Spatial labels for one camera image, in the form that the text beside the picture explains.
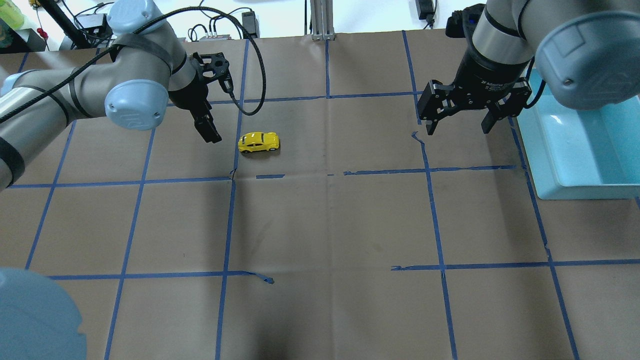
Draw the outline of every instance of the gray robot arm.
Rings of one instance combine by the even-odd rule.
[[[166,20],[139,35],[134,30],[161,12],[151,0],[120,0],[108,21],[118,35],[113,63],[91,65],[69,84],[0,124],[0,190],[13,184],[29,164],[73,120],[107,116],[130,129],[152,129],[170,98],[189,110],[207,142],[221,140],[207,102],[211,81],[232,94],[224,55],[188,56]],[[10,76],[0,97],[0,118],[52,89],[76,69],[36,70]]]
[[[534,55],[569,108],[592,110],[640,93],[637,0],[488,0],[454,13],[447,35],[466,38],[468,47],[453,83],[431,80],[419,99],[429,135],[461,110],[488,109],[484,133],[519,115],[531,95],[522,72]]]

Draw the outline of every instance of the green object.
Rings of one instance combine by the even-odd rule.
[[[14,30],[24,24],[24,15],[11,0],[0,0],[0,17]]]

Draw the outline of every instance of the toy car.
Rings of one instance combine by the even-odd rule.
[[[276,151],[280,148],[280,138],[276,133],[248,133],[238,140],[238,150],[244,154],[256,151]]]

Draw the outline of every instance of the black tube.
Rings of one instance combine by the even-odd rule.
[[[73,22],[69,20],[62,9],[54,2],[54,0],[40,0],[40,6],[53,18],[53,20],[62,28],[65,35],[74,42],[79,49],[90,49],[91,44],[84,37],[82,31],[78,30]]]

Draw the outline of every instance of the blue bin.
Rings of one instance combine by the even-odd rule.
[[[540,75],[531,74],[538,88]],[[600,110],[560,105],[546,88],[517,118],[541,199],[630,199],[640,194],[640,99]]]

